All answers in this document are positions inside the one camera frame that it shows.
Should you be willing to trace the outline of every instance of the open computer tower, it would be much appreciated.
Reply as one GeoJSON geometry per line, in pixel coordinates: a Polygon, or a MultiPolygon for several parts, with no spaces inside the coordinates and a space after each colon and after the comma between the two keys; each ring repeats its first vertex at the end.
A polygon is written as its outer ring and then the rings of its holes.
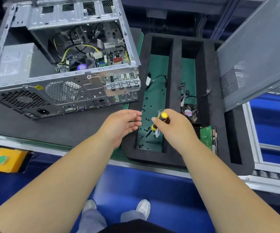
{"type": "Polygon", "coordinates": [[[0,103],[31,119],[135,101],[140,60],[120,0],[15,0],[0,28],[0,103]]]}

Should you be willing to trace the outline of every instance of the screwdriver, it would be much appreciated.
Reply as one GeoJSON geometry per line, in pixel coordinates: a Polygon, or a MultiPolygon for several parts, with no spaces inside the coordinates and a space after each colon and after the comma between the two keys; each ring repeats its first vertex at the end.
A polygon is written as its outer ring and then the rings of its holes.
{"type": "MultiPolygon", "coordinates": [[[[165,112],[162,112],[159,116],[158,119],[160,119],[161,121],[165,122],[165,123],[169,123],[169,118],[168,118],[168,114],[165,112]]],[[[151,134],[152,131],[156,131],[157,130],[157,126],[155,124],[153,124],[151,126],[151,130],[149,131],[149,133],[146,135],[146,138],[151,134]]]]}

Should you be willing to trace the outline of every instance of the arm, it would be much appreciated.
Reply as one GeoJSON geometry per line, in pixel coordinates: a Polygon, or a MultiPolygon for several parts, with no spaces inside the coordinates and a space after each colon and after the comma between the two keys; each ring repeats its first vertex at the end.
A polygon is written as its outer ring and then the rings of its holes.
{"type": "Polygon", "coordinates": [[[141,125],[141,114],[111,114],[96,134],[2,204],[0,232],[70,232],[113,150],[141,125]]]}
{"type": "Polygon", "coordinates": [[[217,232],[280,232],[280,215],[197,138],[182,114],[166,109],[170,124],[152,121],[182,155],[217,232]]]}

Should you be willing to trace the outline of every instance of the gray pants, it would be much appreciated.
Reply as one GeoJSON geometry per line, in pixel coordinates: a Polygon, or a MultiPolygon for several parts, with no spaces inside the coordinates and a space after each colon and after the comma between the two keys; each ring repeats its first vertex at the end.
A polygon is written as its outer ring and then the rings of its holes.
{"type": "MultiPolygon", "coordinates": [[[[129,222],[135,219],[145,220],[145,216],[136,210],[124,212],[121,215],[121,222],[129,222]]],[[[101,213],[95,209],[88,209],[82,213],[77,233],[97,233],[106,227],[106,220],[101,213]]]]}

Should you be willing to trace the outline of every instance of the left hand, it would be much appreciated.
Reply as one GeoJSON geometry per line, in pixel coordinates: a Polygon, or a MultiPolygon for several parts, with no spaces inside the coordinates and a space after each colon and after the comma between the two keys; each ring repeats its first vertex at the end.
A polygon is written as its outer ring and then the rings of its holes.
{"type": "Polygon", "coordinates": [[[141,126],[142,112],[137,110],[120,110],[112,113],[98,130],[97,134],[108,140],[113,149],[119,147],[122,138],[141,126]]]}

